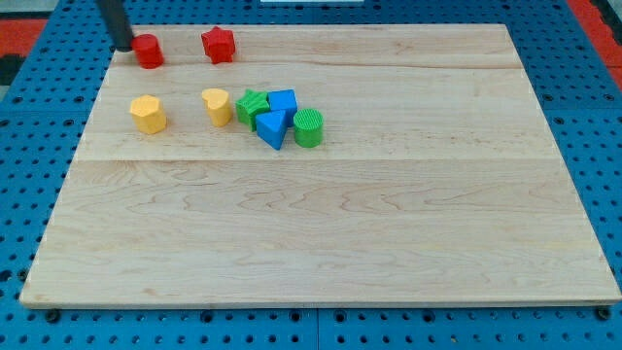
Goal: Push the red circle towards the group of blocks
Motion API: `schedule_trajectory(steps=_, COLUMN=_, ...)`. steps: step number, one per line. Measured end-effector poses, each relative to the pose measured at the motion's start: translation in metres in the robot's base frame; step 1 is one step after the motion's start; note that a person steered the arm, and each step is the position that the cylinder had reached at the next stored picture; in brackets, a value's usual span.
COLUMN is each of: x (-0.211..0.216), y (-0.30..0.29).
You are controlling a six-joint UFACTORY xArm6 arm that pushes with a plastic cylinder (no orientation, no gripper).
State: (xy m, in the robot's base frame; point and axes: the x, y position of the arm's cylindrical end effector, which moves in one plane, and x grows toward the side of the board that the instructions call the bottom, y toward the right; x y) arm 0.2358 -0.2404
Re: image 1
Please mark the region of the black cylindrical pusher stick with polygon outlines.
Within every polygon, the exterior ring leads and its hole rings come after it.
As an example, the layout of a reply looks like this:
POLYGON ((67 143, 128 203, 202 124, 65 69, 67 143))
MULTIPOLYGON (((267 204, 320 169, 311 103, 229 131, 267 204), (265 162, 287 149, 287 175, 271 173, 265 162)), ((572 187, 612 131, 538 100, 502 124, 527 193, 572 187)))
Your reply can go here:
POLYGON ((131 52, 133 30, 121 0, 95 0, 115 48, 131 52))

